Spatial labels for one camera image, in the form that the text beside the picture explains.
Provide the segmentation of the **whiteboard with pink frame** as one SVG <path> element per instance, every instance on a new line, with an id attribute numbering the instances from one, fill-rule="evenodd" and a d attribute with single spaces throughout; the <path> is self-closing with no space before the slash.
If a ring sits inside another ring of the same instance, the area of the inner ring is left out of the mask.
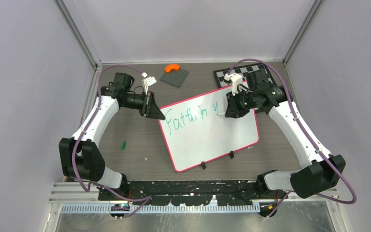
<path id="1" fill-rule="evenodd" d="M 161 107 L 165 120 L 159 124 L 176 172 L 260 140 L 254 110 L 238 119 L 217 115 L 226 111 L 226 94 L 230 91 L 231 87 L 222 87 Z"/>

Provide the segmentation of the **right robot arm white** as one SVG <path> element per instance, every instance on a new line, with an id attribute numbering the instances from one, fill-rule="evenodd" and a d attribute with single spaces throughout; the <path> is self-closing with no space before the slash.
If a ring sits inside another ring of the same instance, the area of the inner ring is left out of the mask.
<path id="1" fill-rule="evenodd" d="M 332 155 L 315 137 L 292 101 L 285 85 L 274 86 L 264 70 L 242 76 L 225 74 L 231 91 L 225 117 L 242 118 L 252 109 L 266 113 L 281 129 L 300 162 L 298 171 L 271 170 L 257 177 L 257 194 L 269 198 L 276 190 L 295 192 L 301 198 L 335 187 L 346 162 L 342 155 Z"/>

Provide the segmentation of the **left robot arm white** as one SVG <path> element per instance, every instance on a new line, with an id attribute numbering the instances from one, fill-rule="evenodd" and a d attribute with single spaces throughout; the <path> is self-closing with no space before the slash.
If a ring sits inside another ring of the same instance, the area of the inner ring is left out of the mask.
<path id="1" fill-rule="evenodd" d="M 120 108 L 138 110 L 140 116 L 145 118 L 165 119 L 156 104 L 154 93 L 149 90 L 156 79 L 146 73 L 142 75 L 143 91 L 140 94 L 131 90 L 134 78 L 126 73 L 116 73 L 112 82 L 100 87 L 95 105 L 80 129 L 70 138 L 62 138 L 59 142 L 61 168 L 65 177 L 110 188 L 111 195 L 117 200 L 128 196 L 126 175 L 106 166 L 98 146 L 110 120 Z"/>

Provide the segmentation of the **black white chessboard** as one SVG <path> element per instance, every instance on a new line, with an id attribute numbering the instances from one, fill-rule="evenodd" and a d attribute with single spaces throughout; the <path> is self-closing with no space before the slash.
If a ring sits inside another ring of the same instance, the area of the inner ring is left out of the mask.
<path id="1" fill-rule="evenodd" d="M 274 86 L 277 86 L 274 78 L 271 75 L 269 68 L 266 67 L 264 64 L 251 64 L 251 65 L 238 66 L 238 67 L 232 68 L 232 70 L 227 70 L 227 69 L 217 70 L 217 71 L 214 71 L 214 77 L 216 78 L 216 82 L 219 87 L 228 87 L 228 86 L 231 87 L 231 84 L 228 84 L 227 82 L 225 82 L 224 75 L 231 74 L 231 73 L 241 74 L 243 76 L 243 84 L 238 86 L 239 93 L 241 93 L 245 91 L 246 89 L 248 89 L 248 84 L 247 84 L 245 76 L 248 73 L 252 73 L 257 70 L 265 70 L 266 73 L 269 75 L 269 81 L 271 81 Z M 251 109 L 251 110 L 254 110 L 255 112 L 263 112 L 256 108 Z"/>

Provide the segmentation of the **grey studded baseplate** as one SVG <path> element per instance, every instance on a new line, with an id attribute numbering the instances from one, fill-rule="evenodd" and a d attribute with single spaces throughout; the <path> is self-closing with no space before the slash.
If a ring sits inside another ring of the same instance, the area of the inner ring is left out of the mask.
<path id="1" fill-rule="evenodd" d="M 172 85 L 174 87 L 180 87 L 187 78 L 188 74 L 189 71 L 184 69 L 165 72 L 160 78 L 160 81 Z"/>

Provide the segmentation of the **orange curved piece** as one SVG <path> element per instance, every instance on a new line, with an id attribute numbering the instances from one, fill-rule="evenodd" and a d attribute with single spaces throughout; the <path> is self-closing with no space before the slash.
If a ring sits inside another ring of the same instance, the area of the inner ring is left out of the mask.
<path id="1" fill-rule="evenodd" d="M 178 71 L 180 69 L 180 66 L 178 64 L 169 64 L 165 67 L 164 71 L 166 73 L 170 73 L 173 71 Z"/>

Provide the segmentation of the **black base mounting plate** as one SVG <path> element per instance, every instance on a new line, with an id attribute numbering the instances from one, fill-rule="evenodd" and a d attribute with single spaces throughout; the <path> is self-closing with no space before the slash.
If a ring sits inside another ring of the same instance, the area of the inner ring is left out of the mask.
<path id="1" fill-rule="evenodd" d="M 216 200 L 219 206 L 244 206 L 253 200 L 277 203 L 286 192 L 262 191 L 252 180 L 129 181 L 121 188 L 97 186 L 100 201 L 130 199 L 134 205 L 206 206 Z"/>

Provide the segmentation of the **aluminium slotted rail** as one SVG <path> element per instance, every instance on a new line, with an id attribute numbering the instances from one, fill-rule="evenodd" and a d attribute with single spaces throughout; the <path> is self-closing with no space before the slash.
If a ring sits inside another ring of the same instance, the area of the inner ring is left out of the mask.
<path id="1" fill-rule="evenodd" d="M 167 206 L 137 205 L 127 203 L 65 203 L 60 210 L 67 214 L 128 214 L 135 211 L 138 214 L 185 214 L 185 213 L 259 213 L 260 205 L 226 205 L 219 206 L 217 203 L 198 206 Z"/>

